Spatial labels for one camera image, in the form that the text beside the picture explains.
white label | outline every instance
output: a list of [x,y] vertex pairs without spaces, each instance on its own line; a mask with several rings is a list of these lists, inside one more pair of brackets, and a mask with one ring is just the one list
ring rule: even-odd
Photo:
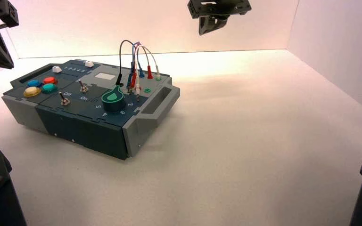
[[106,80],[112,80],[114,77],[116,77],[116,76],[112,75],[112,74],[106,74],[103,72],[95,75],[95,78],[106,79]]

white enclosure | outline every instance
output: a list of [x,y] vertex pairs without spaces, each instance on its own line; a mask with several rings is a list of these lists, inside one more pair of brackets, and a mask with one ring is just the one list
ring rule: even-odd
[[0,148],[29,225],[349,224],[362,181],[362,0],[249,0],[252,11],[203,36],[188,0],[11,2],[20,25],[1,31],[15,68],[0,69],[0,97],[48,63],[118,65],[123,39],[149,46],[181,89],[126,161],[20,126],[0,99]]
[[298,0],[252,0],[252,11],[201,37],[187,0],[11,2],[20,26],[9,34],[23,58],[113,55],[123,39],[156,53],[286,48]]

white wall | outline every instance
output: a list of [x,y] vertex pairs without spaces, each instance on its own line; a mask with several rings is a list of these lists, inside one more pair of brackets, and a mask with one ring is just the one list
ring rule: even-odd
[[300,0],[288,48],[362,104],[362,0]]
[[20,58],[118,54],[122,39],[143,41],[153,52],[280,49],[298,2],[250,0],[252,11],[200,37],[188,1],[11,0],[20,26],[9,33]]

white floor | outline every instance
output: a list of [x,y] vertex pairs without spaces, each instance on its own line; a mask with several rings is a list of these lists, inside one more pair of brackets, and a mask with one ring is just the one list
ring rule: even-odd
[[[0,72],[0,96],[67,59],[20,59]],[[348,225],[362,180],[359,103],[287,50],[157,60],[181,97],[126,161],[18,125],[0,98],[0,149],[29,225]]]

control panel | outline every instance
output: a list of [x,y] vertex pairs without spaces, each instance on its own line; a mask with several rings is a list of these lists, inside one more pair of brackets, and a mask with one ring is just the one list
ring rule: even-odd
[[[130,68],[122,68],[127,84]],[[169,75],[116,84],[119,67],[70,60],[11,82],[2,99],[19,124],[125,160],[135,156],[180,96]]]

